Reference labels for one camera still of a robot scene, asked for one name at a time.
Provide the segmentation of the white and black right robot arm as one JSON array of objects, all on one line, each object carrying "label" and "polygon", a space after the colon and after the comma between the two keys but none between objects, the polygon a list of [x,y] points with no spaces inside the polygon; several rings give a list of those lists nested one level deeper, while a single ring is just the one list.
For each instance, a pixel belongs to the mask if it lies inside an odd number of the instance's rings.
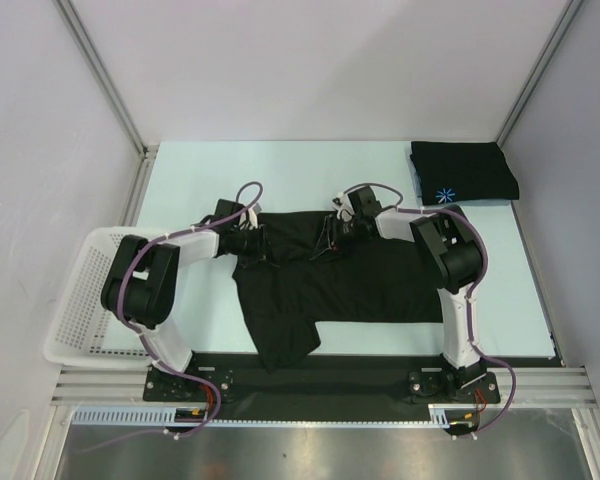
[{"label": "white and black right robot arm", "polygon": [[374,186],[358,184],[331,200],[333,213],[323,227],[325,249],[336,252],[375,238],[415,245],[442,308],[446,367],[441,388],[449,399],[464,401],[486,376],[473,319],[474,293],[488,268],[484,242],[460,207],[403,208],[402,196],[396,204],[384,207]]}]

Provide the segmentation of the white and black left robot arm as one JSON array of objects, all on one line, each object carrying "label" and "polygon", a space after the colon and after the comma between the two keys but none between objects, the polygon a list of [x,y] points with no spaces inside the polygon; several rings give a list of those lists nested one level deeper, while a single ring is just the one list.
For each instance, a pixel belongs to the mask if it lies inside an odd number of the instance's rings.
[{"label": "white and black left robot arm", "polygon": [[261,208],[220,200],[212,215],[189,228],[147,238],[125,235],[100,294],[102,307],[132,330],[154,366],[169,372],[166,387],[177,398],[194,397],[201,376],[189,368],[193,351],[183,340],[172,310],[179,272],[200,261],[264,248]]}]

